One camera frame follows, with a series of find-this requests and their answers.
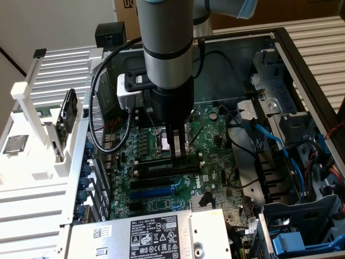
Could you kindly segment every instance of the robotic arm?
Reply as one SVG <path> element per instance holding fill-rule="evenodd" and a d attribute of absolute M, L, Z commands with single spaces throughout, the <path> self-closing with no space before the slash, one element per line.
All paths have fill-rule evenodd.
<path fill-rule="evenodd" d="M 184 119 L 194 104 L 193 24 L 210 11 L 250 18 L 257 0 L 137 0 L 153 110 L 167 129 L 171 158 L 185 157 Z"/>

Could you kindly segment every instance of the green circuit board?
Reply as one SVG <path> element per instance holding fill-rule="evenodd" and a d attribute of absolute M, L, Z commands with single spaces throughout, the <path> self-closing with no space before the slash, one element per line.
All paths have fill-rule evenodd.
<path fill-rule="evenodd" d="M 216 113 L 217 120 L 211 120 L 210 113 L 213 115 Z M 138 129 L 133 127 L 126 146 L 119 152 L 126 156 L 125 162 L 121 162 L 120 170 L 118 170 L 115 160 L 112 159 L 111 173 L 109 174 L 113 188 L 111 220 L 146 213 L 190 209 L 193 196 L 200 195 L 202 197 L 201 195 L 210 191 L 216 201 L 216 208 L 223 209 L 226 220 L 233 225 L 244 226 L 246 217 L 244 213 L 239 214 L 238 208 L 242 205 L 242 192 L 224 184 L 224 173 L 225 178 L 228 179 L 230 172 L 236 167 L 232 149 L 225 148 L 225 115 L 218 115 L 218 107 L 202 105 L 197 109 L 186 127 L 186 139 L 190 142 L 202 126 L 204 128 L 190 146 L 189 154 L 187 154 L 187 157 L 196 155 L 196 151 L 202 154 L 205 164 L 200 173 L 171 176 L 171 181 L 174 184 L 180 183 L 174 196 L 140 199 L 139 202 L 142 205 L 140 211 L 131 211 L 128 208 L 129 203 L 136 202 L 129 198 L 133 191 L 130 189 L 130 183 L 140 181 L 133 173 L 135 156 L 138 156 L 141 161 L 150 161 L 152 159 L 166 159 L 170 152 L 157 152 L 156 150 L 157 137 L 155 133 L 162 131 L 164 134 L 163 128 Z"/>

